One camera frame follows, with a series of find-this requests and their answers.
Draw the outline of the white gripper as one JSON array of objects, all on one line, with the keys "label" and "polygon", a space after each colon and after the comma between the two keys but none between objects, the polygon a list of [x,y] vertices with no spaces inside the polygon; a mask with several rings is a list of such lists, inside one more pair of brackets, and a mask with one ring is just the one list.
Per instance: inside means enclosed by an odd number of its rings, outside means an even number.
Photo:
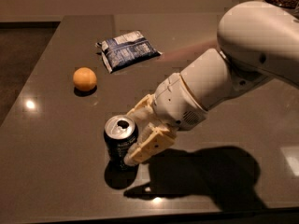
[{"label": "white gripper", "polygon": [[153,95],[144,96],[127,116],[135,122],[150,121],[154,112],[165,124],[149,123],[143,129],[123,159],[126,165],[136,166],[165,151],[175,143],[177,129],[189,131],[206,119],[205,109],[192,97],[180,73],[168,77]]}]

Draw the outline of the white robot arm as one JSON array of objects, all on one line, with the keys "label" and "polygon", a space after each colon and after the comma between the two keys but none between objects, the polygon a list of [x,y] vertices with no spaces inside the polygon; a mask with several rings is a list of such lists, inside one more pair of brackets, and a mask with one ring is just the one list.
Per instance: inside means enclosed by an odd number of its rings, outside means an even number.
[{"label": "white robot arm", "polygon": [[141,129],[124,158],[142,163],[175,143],[220,103],[254,90],[273,78],[299,85],[298,19],[281,7],[252,1],[221,18],[217,49],[208,49],[170,75],[128,112]]}]

